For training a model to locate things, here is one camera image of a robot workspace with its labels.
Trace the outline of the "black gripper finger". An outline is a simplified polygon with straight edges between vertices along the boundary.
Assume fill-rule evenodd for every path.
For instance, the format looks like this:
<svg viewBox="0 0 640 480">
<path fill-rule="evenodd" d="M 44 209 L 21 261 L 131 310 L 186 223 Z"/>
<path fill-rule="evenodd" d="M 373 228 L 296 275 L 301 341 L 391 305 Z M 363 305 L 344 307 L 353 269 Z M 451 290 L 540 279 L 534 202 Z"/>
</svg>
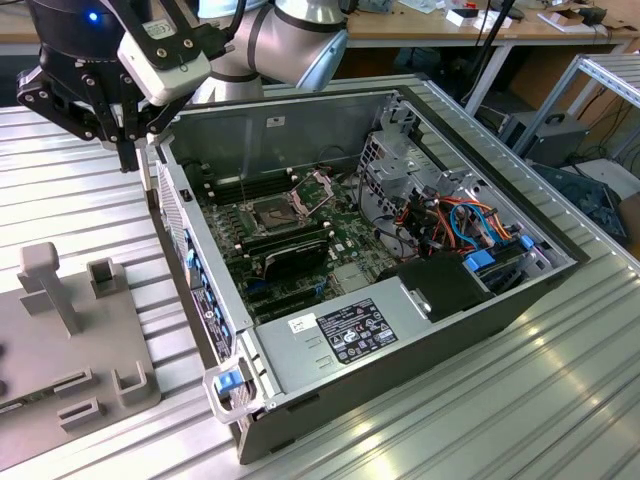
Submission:
<svg viewBox="0 0 640 480">
<path fill-rule="evenodd" d="M 163 106 L 147 103 L 139 106 L 136 99 L 127 100 L 127 172 L 139 169 L 136 142 L 148 133 L 161 133 L 176 115 L 176 101 Z"/>
<path fill-rule="evenodd" d="M 69 92 L 41 67 L 17 77 L 17 101 L 84 141 L 99 140 L 117 152 L 120 171 L 130 172 L 130 141 L 118 125 L 98 77 L 80 72 L 78 93 Z"/>
</svg>

